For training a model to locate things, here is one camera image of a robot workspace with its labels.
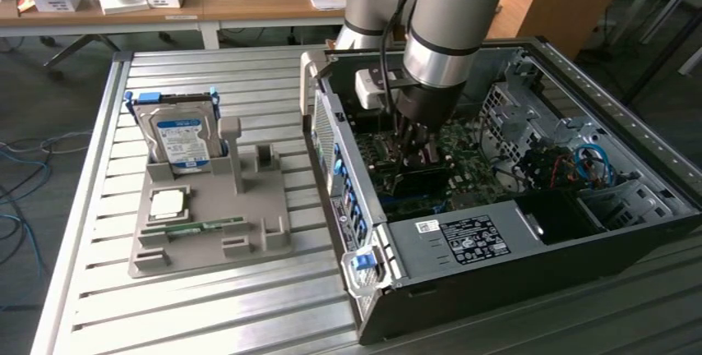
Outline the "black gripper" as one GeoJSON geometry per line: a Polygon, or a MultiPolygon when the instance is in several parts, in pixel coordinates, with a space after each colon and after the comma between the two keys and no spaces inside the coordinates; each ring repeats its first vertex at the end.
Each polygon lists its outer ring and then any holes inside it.
{"type": "Polygon", "coordinates": [[[407,123],[439,130],[455,111],[464,83],[447,88],[412,85],[401,88],[397,111],[407,123]]]}

